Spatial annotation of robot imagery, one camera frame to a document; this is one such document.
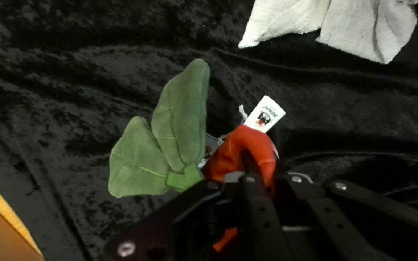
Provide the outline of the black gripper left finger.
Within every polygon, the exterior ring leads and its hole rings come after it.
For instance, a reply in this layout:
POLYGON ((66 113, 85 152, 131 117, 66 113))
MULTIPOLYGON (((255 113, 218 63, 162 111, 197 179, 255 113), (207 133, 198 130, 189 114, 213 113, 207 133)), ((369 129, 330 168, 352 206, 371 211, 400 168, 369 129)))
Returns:
POLYGON ((242 233, 243 243, 250 250, 250 261, 294 261, 291 242, 284 235, 273 201, 266 192, 260 166, 247 150, 242 153, 242 163, 242 233))

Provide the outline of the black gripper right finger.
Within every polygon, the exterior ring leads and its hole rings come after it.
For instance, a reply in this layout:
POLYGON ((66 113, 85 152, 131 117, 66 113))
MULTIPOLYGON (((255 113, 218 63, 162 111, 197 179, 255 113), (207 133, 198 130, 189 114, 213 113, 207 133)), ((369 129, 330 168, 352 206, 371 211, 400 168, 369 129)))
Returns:
POLYGON ((276 206, 295 261, 397 261, 374 246, 305 172, 278 177, 276 206))

